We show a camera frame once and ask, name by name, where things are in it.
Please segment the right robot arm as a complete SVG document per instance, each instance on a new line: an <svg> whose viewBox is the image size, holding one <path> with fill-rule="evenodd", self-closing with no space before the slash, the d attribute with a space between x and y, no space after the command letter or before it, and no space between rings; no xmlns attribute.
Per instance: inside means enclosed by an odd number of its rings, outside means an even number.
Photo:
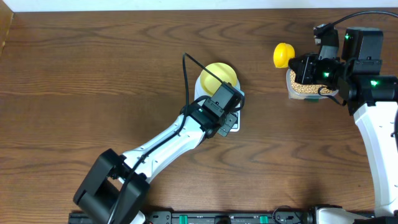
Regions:
<svg viewBox="0 0 398 224"><path fill-rule="evenodd" d="M295 82L324 85L338 91L342 105L353 116L373 178L375 209L372 218L336 205L313 207L305 223L397 223L397 77L381 75L383 32L349 27L340 58L338 32L332 24L313 30L318 54L289 60Z"/></svg>

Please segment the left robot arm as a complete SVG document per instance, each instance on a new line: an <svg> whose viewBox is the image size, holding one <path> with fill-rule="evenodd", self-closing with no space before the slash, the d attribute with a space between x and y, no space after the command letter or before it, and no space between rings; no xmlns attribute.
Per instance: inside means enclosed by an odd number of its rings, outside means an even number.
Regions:
<svg viewBox="0 0 398 224"><path fill-rule="evenodd" d="M240 87L223 82L213 96L184 106L171 126L142 146L122 154L104 151L73 202L94 223L144 223L141 207L156 175L204 140L227 136L243 104Z"/></svg>

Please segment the yellow measuring scoop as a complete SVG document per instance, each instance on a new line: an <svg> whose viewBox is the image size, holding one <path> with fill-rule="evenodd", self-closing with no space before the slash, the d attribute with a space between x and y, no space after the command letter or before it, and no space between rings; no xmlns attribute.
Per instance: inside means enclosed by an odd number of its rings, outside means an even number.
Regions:
<svg viewBox="0 0 398 224"><path fill-rule="evenodd" d="M292 45L279 43L273 53L273 61L276 68L287 68L289 60L295 57L295 50Z"/></svg>

